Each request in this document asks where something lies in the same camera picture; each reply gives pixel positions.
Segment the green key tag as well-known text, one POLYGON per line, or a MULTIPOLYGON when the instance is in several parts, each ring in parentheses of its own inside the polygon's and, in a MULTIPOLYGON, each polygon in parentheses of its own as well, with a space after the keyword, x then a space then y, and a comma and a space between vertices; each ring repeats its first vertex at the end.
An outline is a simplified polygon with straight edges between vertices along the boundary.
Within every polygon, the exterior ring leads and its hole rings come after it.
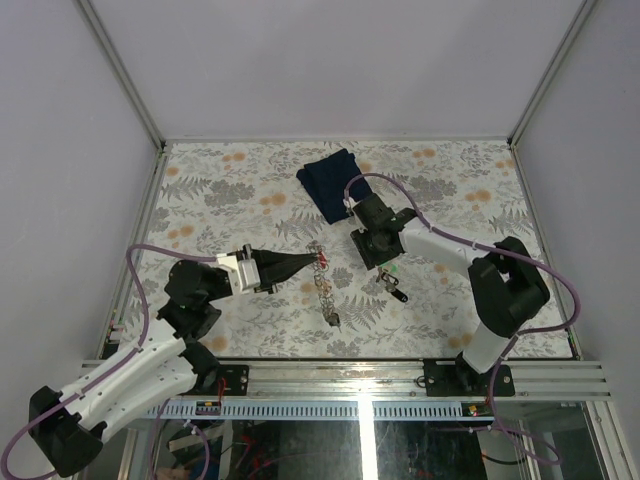
POLYGON ((398 267, 393 262, 385 262, 380 268, 389 275, 395 275, 398 271, 398 267))

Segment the silver key black tag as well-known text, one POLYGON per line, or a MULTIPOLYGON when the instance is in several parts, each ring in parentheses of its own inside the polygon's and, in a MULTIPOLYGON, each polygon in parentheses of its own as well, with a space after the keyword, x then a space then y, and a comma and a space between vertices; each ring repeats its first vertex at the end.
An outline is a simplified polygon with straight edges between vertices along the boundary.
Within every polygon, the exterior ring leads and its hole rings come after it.
POLYGON ((383 272, 378 276, 376 281, 378 283, 381 283, 384 286, 384 289, 396 300, 402 303, 406 303, 408 301, 407 294, 398 288, 399 280, 393 275, 389 275, 388 273, 383 272))

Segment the steel disc with keyrings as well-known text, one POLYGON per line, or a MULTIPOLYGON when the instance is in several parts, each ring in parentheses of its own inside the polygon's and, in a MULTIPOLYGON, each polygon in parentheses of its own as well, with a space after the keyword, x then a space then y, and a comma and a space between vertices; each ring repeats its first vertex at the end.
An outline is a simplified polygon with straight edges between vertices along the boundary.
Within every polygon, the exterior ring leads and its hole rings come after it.
POLYGON ((321 265, 318 261, 319 253, 322 253, 326 257, 324 247, 317 240, 313 240, 307 245, 307 250, 310 254, 313 254, 315 256, 315 262, 312 264, 313 279, 318 294, 322 317, 330 327, 340 329, 340 315, 335 308, 332 286, 327 279, 327 272, 329 267, 328 260, 326 265, 321 265))

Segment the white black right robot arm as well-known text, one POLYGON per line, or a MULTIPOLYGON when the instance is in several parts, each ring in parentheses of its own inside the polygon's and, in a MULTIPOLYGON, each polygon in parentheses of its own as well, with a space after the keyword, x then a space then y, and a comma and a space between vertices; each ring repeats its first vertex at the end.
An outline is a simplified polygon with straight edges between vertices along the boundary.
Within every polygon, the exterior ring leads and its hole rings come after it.
POLYGON ((418 213, 405 208, 394 212, 378 195, 356 203, 353 213, 360 228, 351 232, 367 269, 378 269, 388 289, 397 285, 383 265, 407 254, 424 257, 449 267, 469 280, 479 325, 469 344, 452 364, 424 363, 425 390, 430 396, 480 396, 491 391, 513 396, 504 378, 511 374, 500 367, 495 386, 491 370, 504 355, 522 325, 534 318, 550 300, 550 291, 524 244, 508 237, 496 247, 504 252, 483 252, 467 246, 437 227, 427 226, 418 213))

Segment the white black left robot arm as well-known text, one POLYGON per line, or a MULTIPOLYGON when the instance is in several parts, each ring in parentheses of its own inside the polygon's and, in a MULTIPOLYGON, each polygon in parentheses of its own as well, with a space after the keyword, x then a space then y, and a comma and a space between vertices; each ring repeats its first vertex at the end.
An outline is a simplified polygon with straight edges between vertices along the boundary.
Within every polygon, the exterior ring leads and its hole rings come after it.
POLYGON ((141 302, 138 337, 60 390, 44 386, 29 401, 28 433, 53 467, 70 477, 88 466, 130 421, 189 392, 218 394, 221 365, 201 340, 221 316, 213 303, 276 290, 313 264, 313 253, 240 250, 212 257, 168 251, 175 263, 155 315, 141 302))

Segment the dark blue folded cloth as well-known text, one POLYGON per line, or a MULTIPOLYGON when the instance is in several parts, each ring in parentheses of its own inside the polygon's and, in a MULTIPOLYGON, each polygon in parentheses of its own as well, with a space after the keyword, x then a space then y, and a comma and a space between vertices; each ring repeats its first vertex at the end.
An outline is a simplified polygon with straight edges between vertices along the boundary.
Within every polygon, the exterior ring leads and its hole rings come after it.
POLYGON ((305 191, 329 225, 348 217, 344 205, 347 184, 361 174, 355 155, 341 149, 317 162, 305 164, 296 173, 305 191))

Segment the aluminium mounting rail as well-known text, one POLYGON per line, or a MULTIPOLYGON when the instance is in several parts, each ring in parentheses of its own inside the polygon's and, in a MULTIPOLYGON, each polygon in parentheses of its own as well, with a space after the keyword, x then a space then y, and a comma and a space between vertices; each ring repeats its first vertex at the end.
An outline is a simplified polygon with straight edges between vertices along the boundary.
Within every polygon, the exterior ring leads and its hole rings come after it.
MULTIPOLYGON (((433 398, 444 391, 444 376, 427 372, 428 363, 410 360, 222 359, 249 369, 251 399, 376 400, 433 398)), ((533 402, 610 401, 611 388, 596 361, 515 360, 504 364, 496 385, 505 400, 533 402)))

